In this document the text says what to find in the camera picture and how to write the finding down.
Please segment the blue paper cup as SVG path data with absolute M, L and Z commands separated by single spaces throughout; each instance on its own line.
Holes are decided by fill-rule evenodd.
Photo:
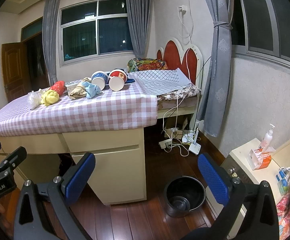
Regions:
M 93 85 L 97 85 L 100 90 L 103 90 L 105 88 L 105 85 L 108 82 L 108 74 L 104 71 L 97 71 L 94 72 L 91 76 L 91 83 Z

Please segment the pink checkered tablecloth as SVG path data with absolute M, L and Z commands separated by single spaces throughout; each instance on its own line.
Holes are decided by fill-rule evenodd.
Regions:
M 0 110 L 0 137 L 134 129 L 156 121 L 157 97 L 145 94 L 135 82 L 118 92 L 106 89 L 93 99 L 71 100 L 64 95 L 57 103 L 34 110 L 24 95 Z

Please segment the right side window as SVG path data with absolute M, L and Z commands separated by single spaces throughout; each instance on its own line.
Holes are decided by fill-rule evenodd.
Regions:
M 235 0 L 232 26 L 236 55 L 290 69 L 289 0 Z

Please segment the white power strip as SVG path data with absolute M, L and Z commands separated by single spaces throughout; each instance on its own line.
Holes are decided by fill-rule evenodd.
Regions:
M 172 142 L 173 142 L 172 139 L 166 139 L 164 141 L 160 141 L 159 146 L 161 147 L 161 149 L 170 148 Z

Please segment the beige cloth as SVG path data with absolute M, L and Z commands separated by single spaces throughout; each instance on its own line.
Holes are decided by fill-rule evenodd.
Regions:
M 84 98 L 87 95 L 86 86 L 91 84 L 91 78 L 85 77 L 77 81 L 74 85 L 68 86 L 68 96 L 71 100 L 76 100 L 78 98 Z

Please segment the red paper cup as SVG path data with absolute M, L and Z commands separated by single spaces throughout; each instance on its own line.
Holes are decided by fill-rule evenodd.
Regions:
M 124 70 L 121 69 L 114 69 L 109 74 L 109 87 L 113 91 L 121 90 L 126 81 L 127 81 L 127 74 Z

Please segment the white pump bottle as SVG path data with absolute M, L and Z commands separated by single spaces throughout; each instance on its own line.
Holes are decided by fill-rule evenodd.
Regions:
M 270 126 L 271 126 L 271 128 L 266 132 L 263 140 L 261 141 L 261 143 L 259 145 L 259 149 L 262 151 L 266 150 L 270 146 L 270 143 L 271 143 L 272 138 L 273 138 L 273 130 L 274 130 L 275 126 L 273 124 L 270 124 Z

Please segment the green white carton box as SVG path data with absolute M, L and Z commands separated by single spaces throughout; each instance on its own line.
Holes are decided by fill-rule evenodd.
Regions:
M 82 91 L 80 82 L 67 82 L 65 84 L 68 96 L 79 95 Z

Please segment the red plastic bag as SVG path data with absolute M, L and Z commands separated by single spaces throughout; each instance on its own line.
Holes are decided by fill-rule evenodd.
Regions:
M 64 81 L 57 81 L 54 83 L 53 86 L 50 87 L 50 90 L 54 90 L 55 92 L 58 93 L 59 96 L 62 96 L 64 93 L 66 87 L 65 87 L 65 82 Z

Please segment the yellow bag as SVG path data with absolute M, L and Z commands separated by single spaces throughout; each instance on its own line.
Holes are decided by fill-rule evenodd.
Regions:
M 45 106 L 53 105 L 58 102 L 60 95 L 55 90 L 47 90 L 43 93 L 41 98 L 41 104 Z

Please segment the grey curtain right tied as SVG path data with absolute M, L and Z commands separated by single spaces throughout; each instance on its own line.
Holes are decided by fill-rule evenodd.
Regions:
M 213 21 L 210 67 L 197 119 L 204 132 L 217 137 L 221 130 L 230 85 L 232 56 L 231 22 L 234 0 L 205 0 Z

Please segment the colourful folded quilt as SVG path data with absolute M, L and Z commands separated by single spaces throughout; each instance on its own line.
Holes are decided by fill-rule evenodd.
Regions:
M 127 71 L 139 72 L 144 70 L 167 70 L 167 63 L 160 59 L 150 59 L 150 58 L 134 58 L 128 61 Z

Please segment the light blue cloth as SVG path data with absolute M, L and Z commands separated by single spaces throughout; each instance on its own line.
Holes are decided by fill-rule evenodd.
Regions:
M 98 85 L 94 85 L 88 81 L 82 82 L 82 86 L 85 89 L 86 95 L 85 97 L 87 99 L 92 99 L 96 96 L 102 95 L 103 92 L 101 91 L 100 87 Z

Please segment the clear plastic bag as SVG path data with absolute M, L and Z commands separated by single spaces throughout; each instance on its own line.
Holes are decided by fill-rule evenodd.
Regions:
M 28 107 L 30 110 L 34 110 L 41 105 L 43 91 L 31 91 L 28 93 Z

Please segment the black trash bin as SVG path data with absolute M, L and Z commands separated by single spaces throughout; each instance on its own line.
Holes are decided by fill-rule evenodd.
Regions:
M 166 185 L 164 198 L 166 214 L 181 218 L 194 212 L 205 202 L 206 190 L 196 178 L 180 176 Z

